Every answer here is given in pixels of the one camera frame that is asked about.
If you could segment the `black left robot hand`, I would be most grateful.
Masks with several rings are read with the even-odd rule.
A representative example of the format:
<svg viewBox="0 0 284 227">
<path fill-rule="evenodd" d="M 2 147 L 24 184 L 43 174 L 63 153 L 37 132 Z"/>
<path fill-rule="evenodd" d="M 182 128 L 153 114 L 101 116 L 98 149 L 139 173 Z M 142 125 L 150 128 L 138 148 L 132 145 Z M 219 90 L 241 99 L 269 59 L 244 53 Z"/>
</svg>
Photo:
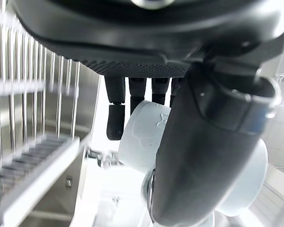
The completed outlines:
<svg viewBox="0 0 284 227">
<path fill-rule="evenodd" d="M 284 50 L 284 0 L 14 0 L 24 29 L 49 50 L 103 75 L 107 135 L 123 134 L 124 79 L 174 79 L 148 210 L 167 227 L 202 223 L 230 193 L 267 120 L 278 84 L 259 75 Z"/>
</svg>

